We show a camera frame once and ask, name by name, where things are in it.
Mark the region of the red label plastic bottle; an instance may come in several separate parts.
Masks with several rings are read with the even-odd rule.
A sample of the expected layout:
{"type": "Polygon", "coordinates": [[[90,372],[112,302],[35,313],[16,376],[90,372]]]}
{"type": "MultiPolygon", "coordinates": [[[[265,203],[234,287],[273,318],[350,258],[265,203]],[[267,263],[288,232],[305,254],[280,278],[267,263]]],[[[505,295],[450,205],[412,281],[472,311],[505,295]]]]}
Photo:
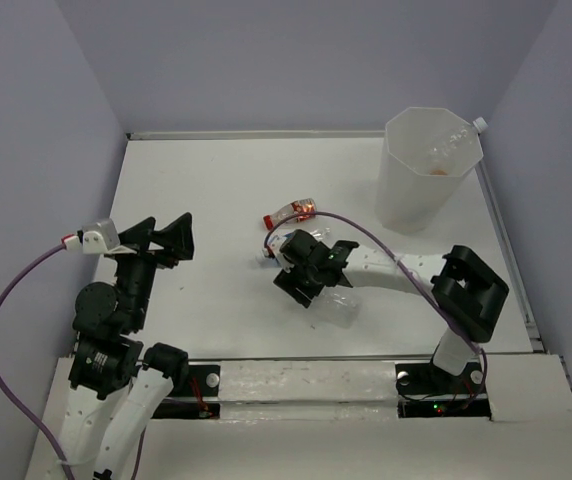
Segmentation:
{"type": "Polygon", "coordinates": [[[312,198],[299,199],[286,204],[272,214],[265,215],[263,223],[267,230],[271,230],[277,223],[288,217],[292,219],[287,220],[287,223],[299,223],[312,219],[316,211],[317,206],[312,198]]]}

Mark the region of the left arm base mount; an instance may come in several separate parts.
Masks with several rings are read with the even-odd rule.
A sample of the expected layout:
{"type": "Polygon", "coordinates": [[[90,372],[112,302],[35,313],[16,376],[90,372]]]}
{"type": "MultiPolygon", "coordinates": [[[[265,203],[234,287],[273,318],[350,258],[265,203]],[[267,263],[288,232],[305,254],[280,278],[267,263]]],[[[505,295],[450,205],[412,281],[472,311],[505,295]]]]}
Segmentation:
{"type": "Polygon", "coordinates": [[[221,366],[197,363],[189,366],[184,384],[174,388],[160,403],[155,420],[211,420],[220,416],[219,387],[221,366]]]}

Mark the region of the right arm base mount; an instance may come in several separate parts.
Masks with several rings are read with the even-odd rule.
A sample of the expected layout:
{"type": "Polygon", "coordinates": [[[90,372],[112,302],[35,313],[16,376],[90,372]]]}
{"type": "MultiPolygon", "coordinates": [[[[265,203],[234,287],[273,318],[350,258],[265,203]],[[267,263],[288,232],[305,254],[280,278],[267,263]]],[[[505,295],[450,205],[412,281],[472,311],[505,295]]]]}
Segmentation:
{"type": "Polygon", "coordinates": [[[429,362],[399,363],[395,374],[397,413],[402,419],[492,416],[479,361],[469,362],[459,376],[429,362]]]}

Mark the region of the blue label plastic bottle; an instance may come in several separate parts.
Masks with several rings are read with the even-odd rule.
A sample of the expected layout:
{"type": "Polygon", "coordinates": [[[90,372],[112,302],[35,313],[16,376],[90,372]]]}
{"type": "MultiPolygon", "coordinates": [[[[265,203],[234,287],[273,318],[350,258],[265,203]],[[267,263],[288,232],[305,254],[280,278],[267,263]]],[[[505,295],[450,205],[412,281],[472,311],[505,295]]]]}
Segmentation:
{"type": "MultiPolygon", "coordinates": [[[[329,227],[305,229],[305,232],[311,234],[317,241],[328,240],[331,235],[331,229],[329,227]]],[[[294,230],[277,231],[274,233],[269,239],[268,246],[266,248],[262,248],[261,253],[256,256],[256,262],[259,267],[279,268],[280,264],[275,257],[275,254],[278,252],[279,247],[294,233],[294,230]]]]}

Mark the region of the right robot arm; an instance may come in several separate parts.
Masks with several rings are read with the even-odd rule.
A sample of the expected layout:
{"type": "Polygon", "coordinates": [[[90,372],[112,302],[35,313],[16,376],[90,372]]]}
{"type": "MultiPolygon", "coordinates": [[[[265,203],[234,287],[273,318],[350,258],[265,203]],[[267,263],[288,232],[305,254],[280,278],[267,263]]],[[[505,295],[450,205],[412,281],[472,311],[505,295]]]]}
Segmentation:
{"type": "Polygon", "coordinates": [[[481,377],[471,396],[483,392],[488,376],[483,345],[493,336],[509,287],[472,249],[456,245],[445,254],[400,255],[381,243],[370,248],[338,240],[329,246],[296,229],[269,236],[263,253],[280,267],[274,285],[306,309],[335,288],[385,289],[423,298],[447,324],[426,368],[428,384],[439,392],[452,390],[478,358],[481,377]]]}

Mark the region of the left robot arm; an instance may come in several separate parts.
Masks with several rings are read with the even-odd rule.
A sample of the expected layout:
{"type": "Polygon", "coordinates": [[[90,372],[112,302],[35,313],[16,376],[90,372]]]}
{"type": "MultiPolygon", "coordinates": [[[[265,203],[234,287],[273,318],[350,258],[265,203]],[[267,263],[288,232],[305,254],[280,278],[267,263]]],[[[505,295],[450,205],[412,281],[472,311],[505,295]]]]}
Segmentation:
{"type": "Polygon", "coordinates": [[[62,238],[65,250],[115,261],[111,282],[92,282],[78,293],[72,322],[77,334],[59,434],[60,473],[51,479],[117,479],[153,413],[181,392],[188,354],[133,339],[145,324],[155,275],[194,256],[192,216],[162,229],[148,217],[119,232],[110,219],[62,238]]]}

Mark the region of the clear bottle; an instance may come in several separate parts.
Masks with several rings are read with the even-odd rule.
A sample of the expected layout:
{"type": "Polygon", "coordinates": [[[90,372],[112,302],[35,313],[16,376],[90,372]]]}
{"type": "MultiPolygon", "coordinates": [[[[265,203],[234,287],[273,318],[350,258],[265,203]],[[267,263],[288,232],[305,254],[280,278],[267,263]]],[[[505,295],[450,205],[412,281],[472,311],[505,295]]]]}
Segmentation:
{"type": "Polygon", "coordinates": [[[432,139],[426,149],[425,161],[429,170],[452,170],[461,153],[488,129],[483,117],[478,117],[471,124],[464,123],[432,139]]]}
{"type": "Polygon", "coordinates": [[[319,321],[349,329],[358,318],[361,307],[359,296],[330,291],[317,297],[310,310],[319,321]]]}

